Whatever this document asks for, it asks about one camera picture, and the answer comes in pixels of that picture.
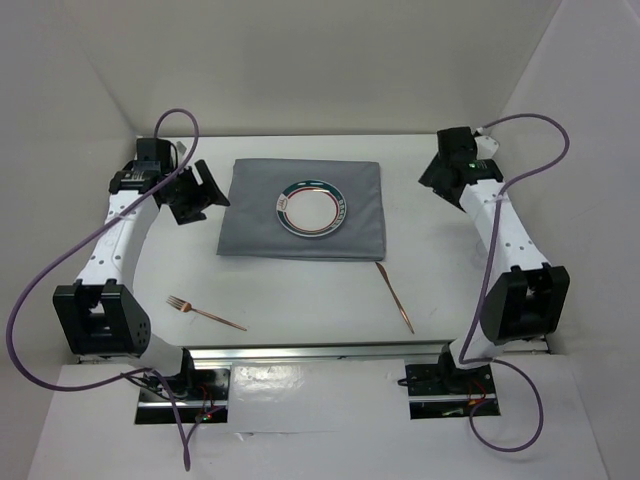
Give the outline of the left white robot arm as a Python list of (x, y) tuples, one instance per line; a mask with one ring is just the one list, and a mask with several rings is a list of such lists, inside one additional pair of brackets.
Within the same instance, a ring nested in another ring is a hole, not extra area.
[(162, 375), (163, 389), (176, 399), (196, 390), (190, 353), (151, 331), (151, 321), (133, 294), (136, 266), (147, 233), (162, 206), (179, 225), (205, 220), (211, 205), (228, 206), (206, 163), (180, 169), (182, 143), (139, 138), (136, 156), (109, 184), (107, 218), (115, 226), (102, 234), (76, 280), (61, 285), (53, 305), (72, 353), (109, 359), (126, 357)]

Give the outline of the grey cloth napkin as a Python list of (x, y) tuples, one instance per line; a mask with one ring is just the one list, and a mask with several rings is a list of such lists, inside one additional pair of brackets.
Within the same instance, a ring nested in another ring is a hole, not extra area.
[[(345, 200), (341, 225), (319, 237), (285, 228), (277, 200), (304, 181), (328, 183)], [(246, 158), (235, 161), (217, 253), (277, 259), (379, 261), (386, 254), (377, 162)]]

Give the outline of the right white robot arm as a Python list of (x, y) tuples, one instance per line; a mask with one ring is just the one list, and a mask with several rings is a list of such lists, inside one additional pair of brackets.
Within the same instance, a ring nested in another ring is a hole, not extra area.
[(556, 331), (570, 285), (534, 245), (505, 190), (496, 162), (483, 159), (468, 127), (437, 133), (438, 151), (422, 185), (473, 221), (487, 250), (479, 303), (469, 331), (445, 345), (436, 379), (452, 394), (466, 392), (507, 344)]

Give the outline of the white plate green red rim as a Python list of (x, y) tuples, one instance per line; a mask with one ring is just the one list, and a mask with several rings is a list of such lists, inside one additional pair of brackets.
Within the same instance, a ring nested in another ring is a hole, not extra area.
[(321, 180), (295, 182), (276, 202), (276, 217), (289, 233), (321, 238), (337, 231), (347, 216), (347, 202), (334, 185)]

